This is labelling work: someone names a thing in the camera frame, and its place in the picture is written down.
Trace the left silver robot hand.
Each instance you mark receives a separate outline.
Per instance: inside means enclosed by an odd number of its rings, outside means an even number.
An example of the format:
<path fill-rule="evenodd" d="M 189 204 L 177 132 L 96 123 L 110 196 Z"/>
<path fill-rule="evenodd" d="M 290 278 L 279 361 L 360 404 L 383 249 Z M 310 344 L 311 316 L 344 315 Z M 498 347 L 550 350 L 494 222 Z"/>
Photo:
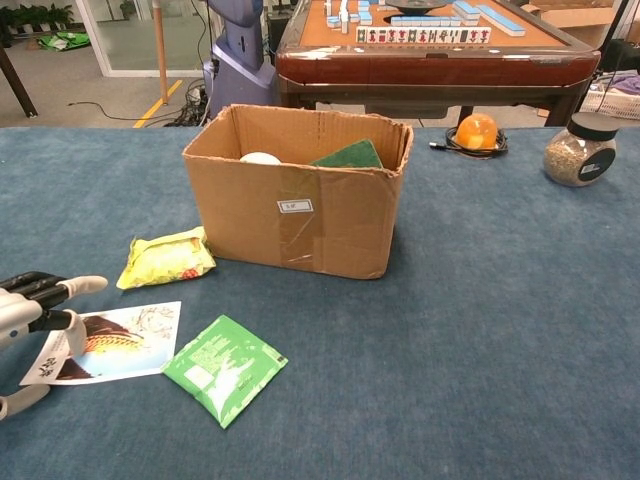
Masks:
<path fill-rule="evenodd" d="M 89 275 L 63 278 L 41 271 L 25 272 L 1 282 L 1 347 L 36 331 L 61 331 L 72 354 L 84 353 L 87 330 L 80 315 L 55 307 L 81 294 L 105 289 L 108 280 Z"/>

